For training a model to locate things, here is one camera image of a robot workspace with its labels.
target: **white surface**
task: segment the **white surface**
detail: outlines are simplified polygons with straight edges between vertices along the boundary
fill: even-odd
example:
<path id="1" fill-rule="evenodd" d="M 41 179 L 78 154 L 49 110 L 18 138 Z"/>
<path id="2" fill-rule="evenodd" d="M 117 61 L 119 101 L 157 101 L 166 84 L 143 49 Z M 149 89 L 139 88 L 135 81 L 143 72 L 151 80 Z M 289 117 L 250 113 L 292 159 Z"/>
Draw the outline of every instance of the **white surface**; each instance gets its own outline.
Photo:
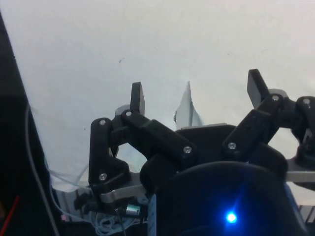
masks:
<path id="1" fill-rule="evenodd" d="M 128 103 L 132 82 L 146 115 L 173 128 L 187 81 L 206 95 L 205 123 L 237 123 L 251 108 L 250 68 L 293 98 L 315 92 L 310 0 L 1 0 L 0 10 L 48 164 L 69 179 L 88 162 L 90 123 Z"/>

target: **blue led light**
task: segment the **blue led light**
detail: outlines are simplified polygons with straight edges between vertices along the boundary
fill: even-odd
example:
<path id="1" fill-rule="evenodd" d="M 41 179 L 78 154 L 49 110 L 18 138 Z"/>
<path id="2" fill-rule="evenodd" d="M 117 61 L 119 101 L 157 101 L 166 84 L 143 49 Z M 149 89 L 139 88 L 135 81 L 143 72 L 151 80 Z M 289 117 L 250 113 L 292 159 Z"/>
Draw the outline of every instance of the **blue led light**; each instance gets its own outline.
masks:
<path id="1" fill-rule="evenodd" d="M 237 216 L 233 212 L 230 212 L 229 214 L 227 214 L 226 220 L 228 221 L 228 223 L 235 223 L 237 221 Z"/>

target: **white wall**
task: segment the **white wall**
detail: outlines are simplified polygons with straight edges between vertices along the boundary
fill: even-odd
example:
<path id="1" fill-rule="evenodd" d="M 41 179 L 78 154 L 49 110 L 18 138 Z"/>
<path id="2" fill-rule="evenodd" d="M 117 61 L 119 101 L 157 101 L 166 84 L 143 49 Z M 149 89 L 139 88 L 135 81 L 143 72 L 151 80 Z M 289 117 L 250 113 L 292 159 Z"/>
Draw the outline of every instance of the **white wall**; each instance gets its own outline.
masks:
<path id="1" fill-rule="evenodd" d="M 88 162 L 90 123 L 128 103 L 132 82 L 147 116 L 173 128 L 187 81 L 205 91 L 204 109 L 223 104 L 212 117 L 229 110 L 227 123 L 251 108 L 251 68 L 293 98 L 315 94 L 312 0 L 2 0 L 0 10 L 49 166 L 69 179 Z"/>

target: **cable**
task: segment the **cable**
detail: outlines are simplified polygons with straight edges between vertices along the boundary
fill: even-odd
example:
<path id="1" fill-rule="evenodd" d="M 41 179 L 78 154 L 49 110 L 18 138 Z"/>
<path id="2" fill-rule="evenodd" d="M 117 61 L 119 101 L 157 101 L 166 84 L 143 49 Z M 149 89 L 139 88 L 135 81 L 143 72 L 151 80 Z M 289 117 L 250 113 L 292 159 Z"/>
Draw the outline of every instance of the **cable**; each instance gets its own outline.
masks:
<path id="1" fill-rule="evenodd" d="M 126 230 L 125 230 L 125 228 L 124 228 L 123 220 L 122 220 L 122 218 L 121 218 L 120 215 L 119 215 L 119 211 L 116 209 L 115 212 L 116 212 L 116 214 L 117 214 L 117 218 L 119 219 L 120 225 L 122 226 L 122 231 L 123 231 L 123 233 L 124 233 L 124 236 L 126 236 Z"/>
<path id="2" fill-rule="evenodd" d="M 14 211 L 16 209 L 16 206 L 18 205 L 19 200 L 20 200 L 20 196 L 16 196 L 16 198 L 14 200 L 14 203 L 13 203 L 13 205 L 11 207 L 11 210 L 10 210 L 8 216 L 6 217 L 5 222 L 3 224 L 3 227 L 2 227 L 2 229 L 0 231 L 0 236 L 4 236 L 4 233 L 5 233 L 8 225 L 9 225 L 10 220 L 12 219 L 13 213 L 14 213 Z"/>
<path id="3" fill-rule="evenodd" d="M 82 185 L 79 185 L 79 184 L 78 184 L 78 182 L 80 181 L 82 175 L 83 175 L 83 174 L 85 173 L 85 171 L 88 169 L 89 165 L 86 165 L 86 166 L 85 166 L 85 168 L 83 169 L 83 171 L 79 174 L 79 176 L 78 176 L 76 182 L 71 182 L 71 181 L 69 181 L 69 180 L 67 180 L 67 179 L 65 179 L 65 178 L 60 177 L 58 174 L 56 174 L 57 172 L 50 170 L 49 167 L 48 167 L 48 163 L 47 163 L 46 157 L 44 157 L 44 161 L 45 161 L 45 167 L 46 167 L 47 171 L 48 171 L 53 177 L 58 178 L 58 179 L 62 180 L 63 182 L 69 183 L 69 184 L 71 184 L 71 185 L 73 185 L 73 186 L 76 186 L 76 187 L 78 187 L 78 188 L 84 188 L 84 189 L 89 189 L 89 190 L 91 190 L 91 189 L 90 189 L 89 187 L 87 187 L 87 186 L 82 186 Z"/>
<path id="4" fill-rule="evenodd" d="M 55 222 L 54 222 L 54 219 L 53 219 L 53 216 L 52 216 L 52 213 L 50 211 L 50 208 L 49 208 L 49 204 L 48 204 L 48 201 L 47 201 L 47 198 L 45 197 L 45 193 L 44 193 L 44 190 L 43 190 L 43 187 L 41 185 L 41 182 L 39 180 L 39 176 L 36 172 L 36 169 L 35 169 L 35 164 L 33 162 L 33 157 L 32 157 L 32 152 L 31 152 L 31 146 L 30 146 L 30 138 L 29 138 L 29 113 L 30 113 L 30 106 L 28 105 L 27 106 L 27 109 L 26 109 L 26 114 L 25 114 L 25 138 L 26 138 L 26 148 L 27 148 L 27 155 L 28 155 L 28 158 L 29 158 L 29 161 L 30 161 L 30 164 L 31 164 L 31 167 L 32 167 L 32 170 L 33 170 L 33 173 L 35 175 L 35 179 L 38 183 L 38 186 L 40 188 L 40 191 L 41 191 L 41 194 L 43 196 L 43 199 L 44 199 L 44 202 L 45 202 L 45 206 L 46 206 L 46 209 L 47 209 L 47 212 L 48 212 L 48 215 L 50 216 L 50 218 L 52 219 L 52 225 L 53 225 L 53 229 L 55 231 L 55 235 L 56 236 L 59 236 L 59 232 L 58 232 L 58 229 L 55 225 Z M 78 185 L 77 183 L 80 181 L 81 177 L 83 176 L 83 174 L 85 173 L 86 169 L 89 167 L 89 165 L 87 165 L 83 170 L 82 172 L 80 173 L 80 175 L 78 176 L 78 178 L 76 179 L 75 182 L 71 182 L 65 178 L 62 178 L 60 177 L 59 175 L 63 175 L 63 174 L 59 174 L 55 171 L 52 171 L 48 168 L 48 163 L 47 163 L 47 160 L 46 160 L 46 157 L 44 157 L 44 163 L 45 163 L 45 167 L 47 169 L 47 171 L 50 173 L 49 175 L 49 191 L 50 191 L 50 195 L 51 195 L 51 199 L 55 205 L 55 207 L 64 215 L 67 215 L 67 216 L 70 216 L 74 219 L 78 219 L 78 220 L 81 220 L 83 222 L 87 222 L 87 223 L 90 223 L 94 228 L 95 228 L 95 232 L 97 235 L 99 236 L 110 236 L 112 234 L 116 234 L 118 232 L 124 232 L 124 235 L 126 236 L 126 230 L 125 229 L 128 229 L 130 226 L 132 225 L 136 225 L 136 224 L 140 224 L 140 221 L 139 220 L 136 220 L 136 219 L 131 219 L 131 218 L 121 218 L 119 215 L 118 215 L 118 219 L 120 221 L 120 224 L 117 224 L 116 221 L 117 221 L 117 217 L 116 216 L 110 216 L 110 217 L 105 217 L 103 219 L 100 220 L 100 222 L 98 221 L 98 216 L 99 216 L 99 213 L 96 214 L 95 216 L 95 224 L 93 224 L 93 220 L 92 220 L 92 213 L 90 213 L 90 220 L 86 220 L 86 219 L 83 219 L 81 217 L 78 217 L 78 216 L 75 216 L 73 214 L 70 214 L 64 210 L 62 210 L 59 205 L 57 204 L 56 200 L 55 200 L 55 197 L 53 195 L 53 187 L 52 187 L 52 177 L 51 176 L 54 176 L 64 182 L 67 182 L 73 186 L 76 186 L 76 187 L 79 187 L 79 188 L 85 188 L 85 189 L 89 189 L 91 190 L 90 188 L 86 187 L 86 186 L 81 186 L 81 185 Z"/>
<path id="5" fill-rule="evenodd" d="M 70 213 L 68 213 L 68 212 L 65 212 L 64 210 L 62 210 L 62 209 L 58 206 L 58 204 L 56 203 L 54 194 L 53 194 L 53 187 L 52 187 L 52 185 L 51 185 L 51 177 L 49 178 L 49 190 L 50 190 L 51 199 L 53 200 L 53 203 L 54 203 L 55 207 L 56 207 L 62 214 L 67 215 L 67 216 L 70 216 L 70 217 L 72 217 L 72 218 L 74 218 L 74 219 L 77 219 L 77 220 L 82 220 L 82 221 L 84 221 L 84 222 L 90 223 L 90 221 L 88 221 L 88 220 L 86 220 L 86 219 L 83 219 L 83 218 L 81 218 L 81 217 L 78 217 L 78 216 L 72 215 L 72 214 L 70 214 Z"/>
<path id="6" fill-rule="evenodd" d="M 39 188 L 39 192 L 41 194 L 41 196 L 43 197 L 43 201 L 44 201 L 44 205 L 48 214 L 48 217 L 50 218 L 51 221 L 51 225 L 53 228 L 53 231 L 55 233 L 56 236 L 59 236 L 59 231 L 58 228 L 56 226 L 53 214 L 51 213 L 50 207 L 49 207 L 49 203 L 48 200 L 46 198 L 45 195 L 45 191 L 43 188 L 43 185 L 41 184 L 41 181 L 39 179 L 38 173 L 36 171 L 36 167 L 33 161 L 33 157 L 32 157 L 32 152 L 31 152 L 31 146 L 30 146 L 30 137 L 29 137 L 29 114 L 30 114 L 30 105 L 28 104 L 25 110 L 25 142 L 26 142 L 26 151 L 27 151 L 27 156 L 31 165 L 31 170 L 34 174 L 35 180 L 37 182 L 37 186 Z"/>

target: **red wire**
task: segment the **red wire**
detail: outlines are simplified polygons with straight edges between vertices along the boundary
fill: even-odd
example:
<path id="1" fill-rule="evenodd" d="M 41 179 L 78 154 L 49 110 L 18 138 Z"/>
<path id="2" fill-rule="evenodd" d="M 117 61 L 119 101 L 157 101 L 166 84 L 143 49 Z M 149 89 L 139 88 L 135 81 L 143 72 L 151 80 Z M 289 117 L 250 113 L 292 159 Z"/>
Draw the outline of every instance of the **red wire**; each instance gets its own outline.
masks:
<path id="1" fill-rule="evenodd" d="M 13 212 L 15 211 L 15 208 L 16 208 L 18 202 L 19 202 L 19 199 L 20 199 L 20 196 L 16 196 L 16 198 L 14 200 L 14 203 L 13 203 L 13 206 L 12 206 L 8 216 L 6 217 L 6 220 L 5 220 L 5 222 L 3 224 L 3 227 L 2 227 L 2 229 L 0 231 L 0 236 L 4 236 L 5 230 L 8 227 L 8 224 L 9 224 L 11 218 L 12 218 Z"/>

